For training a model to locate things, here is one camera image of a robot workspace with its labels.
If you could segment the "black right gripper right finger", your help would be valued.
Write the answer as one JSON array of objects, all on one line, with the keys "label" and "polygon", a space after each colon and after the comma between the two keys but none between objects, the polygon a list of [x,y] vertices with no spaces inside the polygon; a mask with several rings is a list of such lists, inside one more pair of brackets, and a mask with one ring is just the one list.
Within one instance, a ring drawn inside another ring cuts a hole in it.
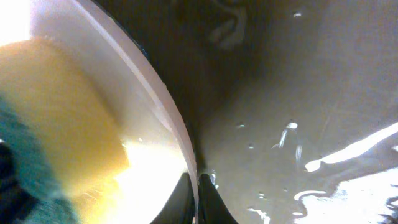
[{"label": "black right gripper right finger", "polygon": [[199,224],[238,224],[208,174],[199,178]]}]

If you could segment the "pink plate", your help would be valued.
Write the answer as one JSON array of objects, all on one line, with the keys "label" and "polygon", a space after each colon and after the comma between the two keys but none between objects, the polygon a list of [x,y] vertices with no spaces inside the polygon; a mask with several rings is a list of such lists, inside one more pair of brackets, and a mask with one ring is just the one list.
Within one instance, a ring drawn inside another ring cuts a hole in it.
[{"label": "pink plate", "polygon": [[188,173],[197,220],[193,149],[181,115],[142,51],[92,1],[2,1],[1,47],[47,40],[84,71],[112,114],[129,167],[117,223],[151,223]]}]

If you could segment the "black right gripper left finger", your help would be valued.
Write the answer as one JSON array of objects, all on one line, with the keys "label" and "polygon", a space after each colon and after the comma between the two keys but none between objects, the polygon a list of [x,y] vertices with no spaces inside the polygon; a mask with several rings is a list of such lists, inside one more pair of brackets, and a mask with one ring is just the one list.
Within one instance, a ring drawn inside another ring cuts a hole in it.
[{"label": "black right gripper left finger", "polygon": [[188,173],[178,180],[164,208],[151,224],[192,224],[195,216],[195,201]]}]

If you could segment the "green yellow sponge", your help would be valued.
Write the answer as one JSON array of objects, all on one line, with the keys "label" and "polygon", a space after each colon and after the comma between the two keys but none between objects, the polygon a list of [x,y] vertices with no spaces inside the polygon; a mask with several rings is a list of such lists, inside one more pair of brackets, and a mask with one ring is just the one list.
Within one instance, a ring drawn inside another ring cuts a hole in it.
[{"label": "green yellow sponge", "polygon": [[90,80],[44,39],[1,47],[1,222],[117,223],[129,167]]}]

